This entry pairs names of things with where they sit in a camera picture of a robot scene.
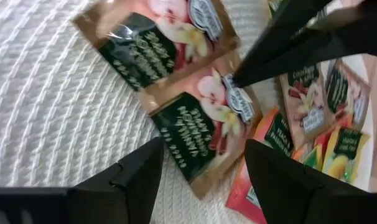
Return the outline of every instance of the vanilla flower illustration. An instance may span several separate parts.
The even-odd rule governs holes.
[[[201,99],[204,112],[215,121],[222,122],[221,136],[225,137],[230,131],[238,136],[241,131],[240,119],[232,109],[224,105],[215,105],[209,98]]]
[[[211,68],[212,70],[212,76],[216,84],[221,85],[221,76],[219,72],[215,68]]]
[[[312,83],[307,90],[307,94],[299,93],[300,99],[302,100],[302,105],[300,105],[297,111],[301,114],[308,113],[312,108],[313,104],[318,101],[318,97],[322,97],[319,93],[318,84]]]
[[[162,16],[156,21],[158,29],[171,41],[186,44],[185,59],[196,60],[208,55],[207,41],[203,32],[195,26],[171,17]]]
[[[355,100],[360,97],[361,87],[356,81],[349,82],[348,92],[346,96],[345,112],[353,114],[355,112]]]

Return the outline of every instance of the red tea packet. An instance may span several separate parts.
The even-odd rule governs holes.
[[[74,23],[135,91],[190,75],[239,40],[219,0],[100,0]]]
[[[291,135],[286,120],[277,108],[273,108],[258,124],[253,139],[281,150],[290,156],[293,149]],[[226,206],[236,210],[256,223],[266,223],[258,198],[249,179],[245,160],[237,170],[237,175]]]

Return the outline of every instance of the fruit illustration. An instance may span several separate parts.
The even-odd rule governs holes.
[[[341,179],[345,175],[345,169],[348,164],[349,158],[345,155],[339,155],[332,161],[327,174],[336,179]]]
[[[308,113],[313,105],[323,107],[322,87],[317,83],[312,83],[309,89],[304,93],[299,93],[303,105],[298,107],[298,112]]]
[[[345,114],[355,113],[355,101],[361,96],[361,87],[354,81],[349,80],[346,102],[337,105],[336,119],[340,119]]]
[[[222,155],[242,137],[244,127],[239,116],[227,105],[226,88],[219,72],[212,68],[211,73],[198,81],[197,88],[201,107],[215,124],[209,147]]]
[[[176,17],[181,21],[189,16],[185,0],[148,0],[148,5],[159,16]]]
[[[161,16],[156,20],[156,25],[169,40],[185,44],[184,55],[187,62],[195,62],[208,55],[205,34],[191,23],[175,17]]]

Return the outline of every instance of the yellow tea packet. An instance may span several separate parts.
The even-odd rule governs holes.
[[[370,136],[348,128],[337,128],[330,137],[322,172],[353,184],[361,151]]]
[[[351,116],[353,129],[361,130],[367,114],[370,86],[338,59],[328,74],[325,89],[327,104],[335,120]]]

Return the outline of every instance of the lemon illustration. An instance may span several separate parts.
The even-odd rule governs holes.
[[[337,156],[331,163],[328,169],[328,175],[336,179],[341,179],[345,175],[346,166],[349,163],[349,158],[344,155]]]

